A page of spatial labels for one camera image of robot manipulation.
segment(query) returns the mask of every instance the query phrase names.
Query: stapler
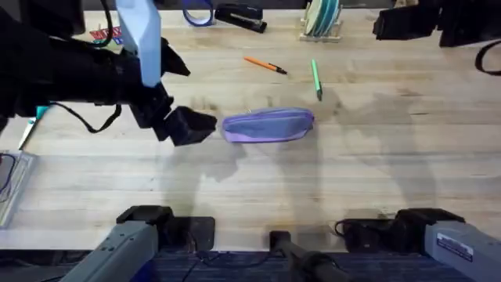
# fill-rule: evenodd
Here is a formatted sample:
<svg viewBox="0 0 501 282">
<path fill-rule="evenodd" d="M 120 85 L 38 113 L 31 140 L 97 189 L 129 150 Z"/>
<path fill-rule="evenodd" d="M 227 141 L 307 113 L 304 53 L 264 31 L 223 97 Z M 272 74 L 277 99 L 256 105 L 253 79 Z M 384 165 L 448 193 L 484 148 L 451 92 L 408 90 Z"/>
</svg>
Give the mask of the stapler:
<svg viewBox="0 0 501 282">
<path fill-rule="evenodd" d="M 265 32 L 266 22 L 263 19 L 263 9 L 245 4 L 219 4 L 214 17 L 228 24 L 234 24 L 251 31 Z"/>
</svg>

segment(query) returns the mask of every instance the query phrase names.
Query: purple pencil case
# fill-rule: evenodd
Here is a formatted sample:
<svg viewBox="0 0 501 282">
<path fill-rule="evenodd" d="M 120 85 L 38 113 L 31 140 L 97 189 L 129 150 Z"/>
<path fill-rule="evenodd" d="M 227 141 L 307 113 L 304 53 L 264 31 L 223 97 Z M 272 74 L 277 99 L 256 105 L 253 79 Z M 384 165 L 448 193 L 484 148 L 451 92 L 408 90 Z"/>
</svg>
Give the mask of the purple pencil case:
<svg viewBox="0 0 501 282">
<path fill-rule="evenodd" d="M 222 122 L 226 141 L 270 143 L 300 139 L 313 126 L 313 113 L 299 107 L 274 107 L 237 114 Z"/>
</svg>

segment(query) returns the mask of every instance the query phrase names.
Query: wooden tabletop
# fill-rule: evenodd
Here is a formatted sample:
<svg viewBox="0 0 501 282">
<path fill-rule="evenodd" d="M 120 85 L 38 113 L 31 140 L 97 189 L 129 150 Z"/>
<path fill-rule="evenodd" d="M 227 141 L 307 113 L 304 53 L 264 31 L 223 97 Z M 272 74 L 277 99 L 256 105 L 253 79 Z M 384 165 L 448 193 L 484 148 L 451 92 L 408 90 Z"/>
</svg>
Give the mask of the wooden tabletop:
<svg viewBox="0 0 501 282">
<path fill-rule="evenodd" d="M 307 248 L 339 249 L 328 233 L 333 221 L 407 207 L 444 208 L 501 237 L 501 79 L 474 69 L 480 45 L 440 49 L 438 33 L 379 42 L 372 35 L 377 11 L 365 9 L 343 11 L 341 43 L 300 42 L 301 15 L 265 11 L 268 30 L 257 34 L 225 23 L 193 28 L 181 12 L 162 12 L 163 36 L 192 71 L 163 82 L 176 104 L 218 117 L 311 109 L 315 127 L 306 137 L 232 145 L 215 132 L 174 148 L 139 129 L 127 107 L 96 135 L 52 108 L 26 147 L 40 163 L 9 229 L 0 231 L 0 248 L 93 249 L 138 204 L 214 216 L 221 250 L 266 248 L 270 230 L 289 230 Z M 99 25 L 106 26 L 104 15 L 88 13 L 88 30 Z M 488 66 L 501 67 L 500 58 L 492 50 Z M 71 106 L 94 126 L 114 110 Z M 10 123 L 2 149 L 16 148 L 25 124 Z"/>
</svg>

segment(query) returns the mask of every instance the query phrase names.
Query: blue tape roll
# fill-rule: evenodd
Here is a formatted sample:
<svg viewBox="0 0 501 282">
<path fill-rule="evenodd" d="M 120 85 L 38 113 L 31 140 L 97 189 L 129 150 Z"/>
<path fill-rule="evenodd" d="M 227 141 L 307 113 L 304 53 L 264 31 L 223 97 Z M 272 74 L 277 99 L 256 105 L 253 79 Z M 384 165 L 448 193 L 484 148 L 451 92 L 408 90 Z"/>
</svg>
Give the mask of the blue tape roll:
<svg viewBox="0 0 501 282">
<path fill-rule="evenodd" d="M 207 8 L 209 8 L 210 16 L 208 18 L 197 18 L 192 16 L 188 12 L 188 4 L 190 3 L 204 4 Z M 182 15 L 188 21 L 189 24 L 194 27 L 208 27 L 212 25 L 212 21 L 214 20 L 214 4 L 212 4 L 211 0 L 182 0 Z"/>
</svg>

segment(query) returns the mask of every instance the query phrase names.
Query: white sticker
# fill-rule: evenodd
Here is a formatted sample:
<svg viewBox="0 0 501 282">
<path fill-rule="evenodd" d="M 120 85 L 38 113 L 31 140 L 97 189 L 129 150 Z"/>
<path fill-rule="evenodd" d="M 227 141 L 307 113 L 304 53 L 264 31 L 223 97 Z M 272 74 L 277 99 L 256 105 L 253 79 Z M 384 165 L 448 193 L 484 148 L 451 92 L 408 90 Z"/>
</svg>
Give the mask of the white sticker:
<svg viewBox="0 0 501 282">
<path fill-rule="evenodd" d="M 437 245 L 459 257 L 473 262 L 473 248 L 442 233 L 437 233 Z"/>
</svg>

